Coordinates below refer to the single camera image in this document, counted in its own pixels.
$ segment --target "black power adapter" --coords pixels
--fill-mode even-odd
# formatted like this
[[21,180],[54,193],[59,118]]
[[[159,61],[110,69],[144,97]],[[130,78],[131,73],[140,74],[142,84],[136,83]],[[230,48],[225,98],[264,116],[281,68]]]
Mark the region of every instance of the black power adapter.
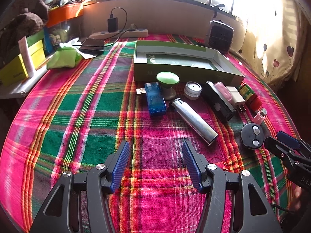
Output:
[[114,17],[113,14],[110,14],[108,22],[108,32],[116,32],[118,30],[118,18]]

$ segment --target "open cardboard box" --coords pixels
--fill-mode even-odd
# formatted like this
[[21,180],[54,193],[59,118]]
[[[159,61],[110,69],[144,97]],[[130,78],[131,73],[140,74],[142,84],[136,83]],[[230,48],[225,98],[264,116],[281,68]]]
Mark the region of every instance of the open cardboard box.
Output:
[[136,41],[134,81],[154,82],[159,72],[172,72],[181,82],[204,84],[221,81],[225,86],[238,87],[244,75],[220,52],[184,43]]

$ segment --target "silver metal lighter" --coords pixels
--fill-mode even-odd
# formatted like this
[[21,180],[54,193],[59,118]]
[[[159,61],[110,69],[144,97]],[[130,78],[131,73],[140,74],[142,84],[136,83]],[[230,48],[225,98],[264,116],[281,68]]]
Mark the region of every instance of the silver metal lighter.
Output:
[[208,143],[208,145],[211,145],[218,137],[217,132],[180,98],[173,100],[170,105],[174,107],[175,111]]

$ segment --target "green round cap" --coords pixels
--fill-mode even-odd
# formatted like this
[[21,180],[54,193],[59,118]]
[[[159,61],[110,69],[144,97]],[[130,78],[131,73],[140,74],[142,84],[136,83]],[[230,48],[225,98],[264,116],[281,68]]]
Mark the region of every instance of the green round cap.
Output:
[[173,85],[179,83],[179,77],[171,72],[158,73],[156,79],[164,87],[172,87]]

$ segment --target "round black device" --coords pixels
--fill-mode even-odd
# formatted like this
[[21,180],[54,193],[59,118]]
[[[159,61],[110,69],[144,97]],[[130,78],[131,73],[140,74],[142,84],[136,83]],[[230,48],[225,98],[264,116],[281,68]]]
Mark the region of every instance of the round black device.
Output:
[[241,129],[241,141],[247,149],[255,150],[263,145],[265,140],[263,129],[256,123],[247,123]]

